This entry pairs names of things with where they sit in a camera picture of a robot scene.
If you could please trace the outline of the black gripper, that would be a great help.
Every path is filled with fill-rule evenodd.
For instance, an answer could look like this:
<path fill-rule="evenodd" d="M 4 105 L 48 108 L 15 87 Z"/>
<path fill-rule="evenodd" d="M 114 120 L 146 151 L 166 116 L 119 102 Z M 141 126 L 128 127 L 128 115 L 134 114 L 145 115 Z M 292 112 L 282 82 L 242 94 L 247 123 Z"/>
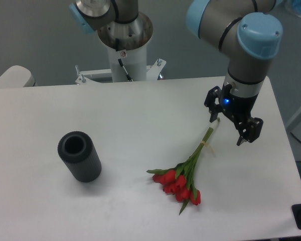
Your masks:
<path fill-rule="evenodd" d="M 215 121 L 218 114 L 223 112 L 239 132 L 236 145 L 240 146 L 244 142 L 252 143 L 259 138 L 263 126 L 262 119 L 251 116 L 251 110 L 258 95 L 238 97 L 231 93 L 231 89 L 232 85 L 227 84 L 222 87 L 222 91 L 218 86 L 208 91 L 204 106 L 209 109 L 209 122 Z"/>

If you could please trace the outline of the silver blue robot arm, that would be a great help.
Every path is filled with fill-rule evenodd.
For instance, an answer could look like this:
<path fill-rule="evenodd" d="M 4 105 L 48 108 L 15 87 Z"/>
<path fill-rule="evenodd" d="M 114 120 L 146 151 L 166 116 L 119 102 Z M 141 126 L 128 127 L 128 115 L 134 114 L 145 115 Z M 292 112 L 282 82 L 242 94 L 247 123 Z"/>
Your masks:
<path fill-rule="evenodd" d="M 251 116 L 283 33 L 270 15 L 278 1 L 193 1 L 186 25 L 229 58 L 222 87 L 208 91 L 204 105 L 210 119 L 224 114 L 239 132 L 238 144 L 254 142 L 263 120 Z M 146 67 L 146 47 L 153 35 L 138 1 L 74 1 L 70 13 L 82 31 L 97 33 L 108 51 L 113 82 L 157 80 L 160 63 Z"/>

